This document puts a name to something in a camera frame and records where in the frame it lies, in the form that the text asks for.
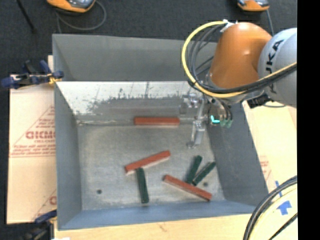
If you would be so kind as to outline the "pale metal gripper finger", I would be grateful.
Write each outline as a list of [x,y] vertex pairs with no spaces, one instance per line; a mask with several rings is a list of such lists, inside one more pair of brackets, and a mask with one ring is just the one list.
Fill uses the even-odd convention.
[[179,105],[179,113],[181,115],[195,114],[200,109],[202,98],[195,93],[182,96],[182,101]]
[[192,124],[191,137],[187,143],[187,147],[193,149],[199,146],[202,143],[205,132],[205,123],[200,120],[195,120]]

